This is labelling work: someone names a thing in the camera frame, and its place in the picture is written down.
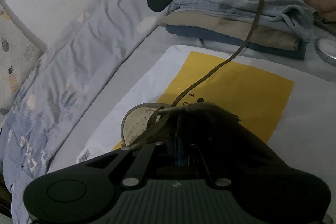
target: dark blue folded garment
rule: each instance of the dark blue folded garment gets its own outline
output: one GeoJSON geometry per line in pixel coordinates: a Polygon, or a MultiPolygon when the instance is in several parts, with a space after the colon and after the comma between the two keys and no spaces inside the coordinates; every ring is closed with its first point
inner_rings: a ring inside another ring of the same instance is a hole
{"type": "MultiPolygon", "coordinates": [[[[166,30],[169,33],[182,37],[195,37],[198,39],[213,40],[237,46],[240,46],[243,43],[243,40],[240,40],[238,38],[230,37],[228,35],[217,33],[201,27],[167,25],[166,30]]],[[[249,42],[246,47],[250,48],[251,50],[255,50],[257,52],[264,52],[287,58],[304,60],[306,55],[306,46],[307,43],[301,40],[297,51],[288,51],[278,48],[266,47],[251,42],[249,42]]]]}

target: bed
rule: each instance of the bed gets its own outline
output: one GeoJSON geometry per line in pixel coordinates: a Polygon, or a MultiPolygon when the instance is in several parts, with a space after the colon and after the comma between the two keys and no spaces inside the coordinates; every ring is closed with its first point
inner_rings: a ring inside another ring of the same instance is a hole
{"type": "MultiPolygon", "coordinates": [[[[229,54],[237,50],[234,45],[169,34],[157,25],[167,14],[168,8],[160,13],[149,10],[147,0],[94,0],[39,59],[0,135],[14,223],[29,222],[22,203],[25,186],[46,172],[75,164],[95,129],[170,46],[229,54]]],[[[314,31],[318,37],[332,37],[314,31]]],[[[313,43],[307,46],[304,62],[249,49],[242,55],[336,80],[334,67],[318,57],[313,43]]]]}

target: screw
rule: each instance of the screw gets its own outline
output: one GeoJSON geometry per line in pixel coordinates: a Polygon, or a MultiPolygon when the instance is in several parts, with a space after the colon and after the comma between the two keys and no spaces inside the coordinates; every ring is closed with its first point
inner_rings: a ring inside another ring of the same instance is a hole
{"type": "Polygon", "coordinates": [[[232,183],[230,179],[227,178],[219,178],[215,181],[215,184],[219,187],[226,187],[232,183]]]}
{"type": "Polygon", "coordinates": [[[139,180],[136,178],[126,178],[123,180],[123,184],[128,187],[132,187],[139,184],[139,180]]]}

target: gray bed sheet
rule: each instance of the gray bed sheet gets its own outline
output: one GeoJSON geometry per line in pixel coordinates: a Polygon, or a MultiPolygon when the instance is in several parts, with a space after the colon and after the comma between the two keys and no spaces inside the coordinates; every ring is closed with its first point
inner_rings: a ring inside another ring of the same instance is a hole
{"type": "MultiPolygon", "coordinates": [[[[317,37],[336,39],[328,32],[314,28],[317,37]]],[[[189,45],[234,53],[238,47],[214,41],[201,41],[190,37],[170,34],[164,27],[157,27],[119,67],[102,92],[91,104],[82,119],[53,158],[49,173],[76,164],[77,156],[84,149],[87,140],[114,106],[127,94],[140,78],[154,66],[164,52],[172,45],[189,45]]],[[[317,76],[336,83],[336,68],[324,62],[315,52],[313,43],[307,45],[304,61],[293,60],[271,54],[245,49],[242,56],[260,58],[317,76]]]]}

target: finger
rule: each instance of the finger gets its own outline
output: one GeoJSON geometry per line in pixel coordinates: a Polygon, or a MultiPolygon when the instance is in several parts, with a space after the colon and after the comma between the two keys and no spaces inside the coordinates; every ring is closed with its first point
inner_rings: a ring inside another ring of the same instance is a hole
{"type": "Polygon", "coordinates": [[[330,13],[336,11],[336,0],[305,0],[319,13],[330,13]]]}
{"type": "Polygon", "coordinates": [[[319,13],[320,16],[325,18],[327,21],[334,21],[336,22],[336,11],[329,12],[329,13],[319,13]]]}

